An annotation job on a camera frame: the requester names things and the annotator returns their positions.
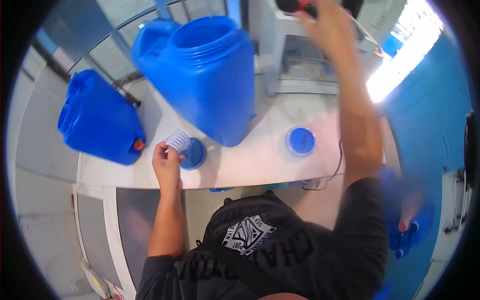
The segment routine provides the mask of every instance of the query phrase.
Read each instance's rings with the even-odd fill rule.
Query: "person's left hand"
[[[178,152],[168,147],[165,141],[156,145],[152,158],[152,166],[162,193],[179,192],[183,187],[180,179],[180,163],[185,155],[178,156]]]

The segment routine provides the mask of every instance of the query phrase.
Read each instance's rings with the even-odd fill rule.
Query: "hand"
[[[295,13],[315,45],[338,68],[357,56],[354,26],[348,12],[333,0],[317,0],[317,22],[304,11]]]
[[[162,193],[175,193],[182,189],[179,164],[185,155],[178,156],[178,152],[165,145],[165,141],[156,145],[152,158],[152,166]]]

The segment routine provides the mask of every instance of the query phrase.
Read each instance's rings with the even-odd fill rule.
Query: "white countertop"
[[[329,176],[340,157],[338,149],[338,100],[336,95],[279,94],[268,97],[256,75],[257,118],[244,140],[232,148],[222,147],[189,124],[146,81],[127,87],[142,101],[138,115],[145,130],[142,155],[131,166],[82,154],[78,183],[127,188],[158,188],[151,160],[155,145],[176,130],[201,140],[207,155],[194,171],[181,170],[184,189],[260,185]],[[303,125],[316,137],[314,152],[306,158],[292,156],[285,148],[285,135]]]

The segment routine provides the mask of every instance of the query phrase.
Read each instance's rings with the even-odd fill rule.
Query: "bag strap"
[[[228,266],[249,289],[251,289],[259,298],[277,294],[293,293],[301,295],[294,288],[285,283],[280,283],[264,271],[258,269],[247,256],[240,255],[235,250],[228,249],[218,242],[205,239],[198,247],[200,250],[209,250],[219,261]]]

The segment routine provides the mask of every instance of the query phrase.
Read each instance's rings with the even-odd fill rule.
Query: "blue water jug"
[[[255,101],[253,47],[225,16],[180,26],[154,19],[139,32],[132,58],[188,122],[226,147],[247,134]]]
[[[58,130],[71,148],[123,165],[138,158],[145,142],[133,105],[94,70],[70,80]]]

